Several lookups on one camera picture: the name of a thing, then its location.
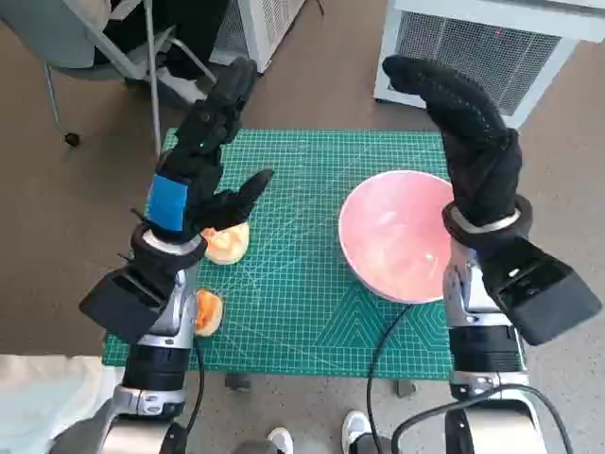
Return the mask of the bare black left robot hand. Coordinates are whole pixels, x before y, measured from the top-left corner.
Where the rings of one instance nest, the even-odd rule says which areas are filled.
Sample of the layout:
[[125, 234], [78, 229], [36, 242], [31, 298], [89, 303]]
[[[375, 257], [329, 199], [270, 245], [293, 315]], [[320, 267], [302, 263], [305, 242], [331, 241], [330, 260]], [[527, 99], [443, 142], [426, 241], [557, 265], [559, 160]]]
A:
[[223, 175], [222, 147], [240, 131], [256, 78], [256, 63], [238, 58], [219, 74], [207, 97], [191, 106], [176, 130], [176, 146], [156, 166], [147, 213], [132, 233], [132, 246], [146, 232], [183, 244], [207, 228], [220, 231], [248, 220], [273, 170], [257, 172], [237, 190], [217, 189]]

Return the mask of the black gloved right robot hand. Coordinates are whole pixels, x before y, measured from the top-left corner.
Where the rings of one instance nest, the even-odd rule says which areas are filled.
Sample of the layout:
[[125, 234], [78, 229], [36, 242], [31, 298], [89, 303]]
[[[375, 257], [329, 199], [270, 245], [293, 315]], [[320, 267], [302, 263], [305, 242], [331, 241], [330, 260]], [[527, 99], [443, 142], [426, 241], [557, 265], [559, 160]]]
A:
[[382, 68], [399, 93], [419, 96], [440, 129], [455, 205], [475, 227], [515, 212], [523, 163], [518, 133], [509, 128], [474, 80], [436, 61], [393, 55]]

